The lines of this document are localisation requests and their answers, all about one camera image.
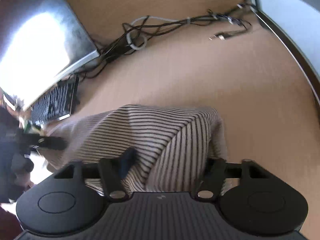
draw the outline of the black cable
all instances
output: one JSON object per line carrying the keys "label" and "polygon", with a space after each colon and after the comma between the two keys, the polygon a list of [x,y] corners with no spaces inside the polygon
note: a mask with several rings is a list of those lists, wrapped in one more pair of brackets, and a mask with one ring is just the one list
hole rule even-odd
{"label": "black cable", "polygon": [[[149,41],[153,37],[157,37],[157,36],[171,33],[184,25],[192,24],[192,25],[197,25],[197,26],[208,26],[208,25],[211,25],[217,21],[228,21],[232,24],[236,24],[240,27],[243,27],[244,29],[239,30],[239,31],[221,32],[221,33],[214,35],[214,37],[226,39],[229,37],[234,37],[234,36],[238,36],[243,33],[246,33],[252,27],[251,23],[249,23],[248,21],[230,16],[231,13],[234,13],[235,11],[237,11],[239,9],[243,9],[246,6],[253,6],[253,5],[248,4],[246,2],[247,2],[247,0],[242,0],[242,3],[240,3],[238,6],[232,8],[231,10],[225,12],[224,14],[215,14],[211,10],[208,10],[207,15],[200,15],[200,16],[196,16],[196,17],[192,17],[192,18],[188,18],[188,19],[183,19],[183,20],[179,20],[179,21],[175,21],[175,22],[168,22],[168,23],[163,23],[163,24],[157,24],[157,25],[146,25],[146,22],[149,20],[150,16],[147,16],[142,21],[142,23],[140,25],[133,26],[129,23],[123,23],[122,28],[124,30],[124,33],[118,39],[114,40],[113,42],[111,42],[108,45],[103,45],[101,42],[96,41],[97,45],[99,45],[101,47],[101,49],[99,49],[99,52],[100,52],[100,55],[102,58],[100,63],[94,67],[91,67],[90,69],[85,69],[85,70],[79,71],[75,74],[82,77],[81,82],[83,82],[84,79],[92,79],[92,78],[97,77],[104,70],[104,68],[107,66],[107,64],[111,63],[113,60],[117,59],[118,57],[120,57],[122,55],[131,55],[131,54],[135,53],[136,50],[132,49],[130,47],[131,45],[135,45],[139,48],[141,46],[143,46],[144,42],[139,45],[135,44],[138,41],[141,34],[147,36],[148,37],[147,41]],[[153,32],[147,31],[148,29],[152,29],[152,28],[156,28],[156,30]],[[128,42],[126,40],[126,36],[128,33],[131,33],[133,31],[136,31],[136,34],[132,38],[131,43],[128,44]],[[94,72],[103,63],[104,63],[104,65],[100,68],[100,70],[97,73],[95,73],[92,76],[87,75],[88,73]]]}

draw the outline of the striped cloth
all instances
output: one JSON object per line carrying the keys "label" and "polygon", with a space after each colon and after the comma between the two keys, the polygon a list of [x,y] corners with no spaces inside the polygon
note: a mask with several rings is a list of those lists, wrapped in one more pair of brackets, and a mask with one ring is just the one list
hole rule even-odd
{"label": "striped cloth", "polygon": [[[222,119],[212,108],[127,105],[64,122],[48,135],[68,141],[64,151],[39,150],[55,169],[71,160],[96,163],[135,148],[138,160],[122,182],[129,194],[189,191],[202,176],[207,158],[227,158]],[[99,179],[86,183],[101,191]]]}

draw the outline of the cable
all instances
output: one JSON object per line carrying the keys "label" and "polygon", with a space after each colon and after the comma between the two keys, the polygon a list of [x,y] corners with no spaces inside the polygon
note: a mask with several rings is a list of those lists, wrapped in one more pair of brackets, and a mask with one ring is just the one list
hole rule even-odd
{"label": "cable", "polygon": [[[148,16],[137,18],[133,20],[130,24],[123,23],[122,28],[124,30],[124,33],[118,39],[114,40],[108,45],[103,45],[101,42],[95,41],[97,45],[99,45],[100,47],[99,49],[99,53],[101,55],[100,63],[89,69],[84,69],[84,70],[75,72],[74,74],[82,77],[81,82],[84,79],[95,78],[105,69],[105,67],[109,63],[111,63],[115,59],[121,56],[131,55],[138,50],[142,50],[146,47],[147,42],[151,38],[165,35],[167,33],[171,33],[184,25],[191,24],[191,25],[197,25],[197,26],[208,26],[217,21],[228,21],[229,23],[238,25],[244,29],[238,30],[238,31],[220,32],[210,37],[210,39],[220,38],[222,40],[225,40],[227,38],[244,34],[251,29],[252,27],[251,23],[249,23],[248,21],[242,20],[241,18],[232,17],[230,16],[230,14],[234,13],[237,10],[244,9],[247,6],[252,6],[252,5],[248,4],[247,0],[242,0],[242,2],[239,3],[236,7],[225,12],[224,14],[213,13],[211,10],[208,10],[207,11],[208,14],[206,15],[200,15],[196,17],[187,17],[186,19],[183,19],[183,20],[174,20],[174,19],[167,19],[167,18],[148,15]],[[156,24],[156,25],[146,25],[146,22],[149,19],[161,20],[161,21],[164,21],[164,23]],[[142,23],[140,25],[135,25],[139,21],[142,21]],[[96,72],[96,73],[93,75],[88,75],[88,73],[92,73],[92,72]]]}

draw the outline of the black keyboard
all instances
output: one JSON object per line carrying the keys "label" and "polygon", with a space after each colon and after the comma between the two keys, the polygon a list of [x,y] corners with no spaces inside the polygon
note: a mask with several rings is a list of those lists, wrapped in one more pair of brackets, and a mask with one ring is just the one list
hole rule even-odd
{"label": "black keyboard", "polygon": [[79,103],[76,98],[78,83],[78,77],[60,81],[55,88],[38,99],[32,106],[31,123],[41,125],[73,114]]}

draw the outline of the white cable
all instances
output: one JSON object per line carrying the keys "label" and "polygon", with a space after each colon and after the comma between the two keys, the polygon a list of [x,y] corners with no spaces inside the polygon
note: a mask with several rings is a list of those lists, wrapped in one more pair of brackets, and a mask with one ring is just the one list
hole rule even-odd
{"label": "white cable", "polygon": [[[165,21],[165,22],[177,22],[178,20],[172,20],[172,19],[166,19],[166,18],[161,18],[161,17],[156,17],[156,16],[143,16],[143,17],[140,17],[138,19],[135,19],[133,22],[130,23],[131,26],[134,26],[134,24],[140,20],[144,20],[144,19],[157,19],[157,20],[162,20],[162,21]],[[145,48],[145,46],[147,45],[147,37],[146,35],[144,35],[143,33],[140,35],[142,38],[143,38],[143,45],[141,47],[137,47],[135,46],[134,44],[131,44],[132,43],[132,40],[131,40],[131,32],[127,33],[126,35],[126,38],[127,38],[127,43],[130,44],[130,47],[132,49],[135,49],[135,50],[141,50],[143,48]]]}

